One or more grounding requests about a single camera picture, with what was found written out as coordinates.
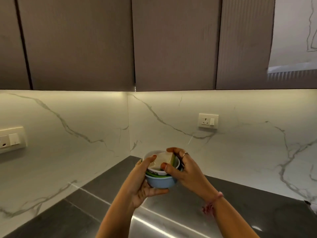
blue bowl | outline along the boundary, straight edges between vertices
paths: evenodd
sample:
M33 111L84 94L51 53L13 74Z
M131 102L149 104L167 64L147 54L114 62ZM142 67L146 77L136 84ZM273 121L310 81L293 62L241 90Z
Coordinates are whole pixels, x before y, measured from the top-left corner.
M153 176L148 176L147 174L146 180L149 185L151 185L153 188L158 189L166 189L174 186L177 182L177 179L173 178L172 176L164 177L164 178L158 178Z

person's left hand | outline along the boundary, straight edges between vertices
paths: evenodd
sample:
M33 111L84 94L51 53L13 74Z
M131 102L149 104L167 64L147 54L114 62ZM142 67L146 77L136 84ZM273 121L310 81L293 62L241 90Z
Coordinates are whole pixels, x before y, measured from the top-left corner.
M168 193L168 189L151 188L145 178L146 169L156 159L156 155L139 160L122 185L122 189L131 196L133 207L138 208L147 197Z

cabinet door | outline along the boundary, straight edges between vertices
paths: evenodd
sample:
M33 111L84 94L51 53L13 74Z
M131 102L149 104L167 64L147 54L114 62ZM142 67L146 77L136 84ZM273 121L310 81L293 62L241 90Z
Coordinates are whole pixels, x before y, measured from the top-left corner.
M317 88L317 70L267 74L275 0L223 0L217 89Z
M214 89L220 0L132 0L136 91Z
M0 89L30 89L14 0L0 0Z
M18 0L34 89L134 89L131 0Z

wall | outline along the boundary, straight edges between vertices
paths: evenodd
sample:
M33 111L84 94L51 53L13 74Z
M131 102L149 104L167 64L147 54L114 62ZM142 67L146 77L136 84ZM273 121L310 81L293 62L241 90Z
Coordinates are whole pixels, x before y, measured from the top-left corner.
M316 203L316 104L313 89L129 93L131 155L181 147L206 175Z
M0 91L0 129L28 147L0 155L0 237L130 154L123 92Z

countertop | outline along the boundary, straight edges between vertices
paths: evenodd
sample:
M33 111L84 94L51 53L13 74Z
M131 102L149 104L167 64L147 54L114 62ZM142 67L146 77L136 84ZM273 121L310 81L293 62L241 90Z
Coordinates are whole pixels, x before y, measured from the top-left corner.
M125 178L139 160L129 156L19 227L6 238L92 238ZM315 238L317 216L303 201L207 176L261 238ZM147 198L133 216L129 237L221 238L204 202L177 183Z

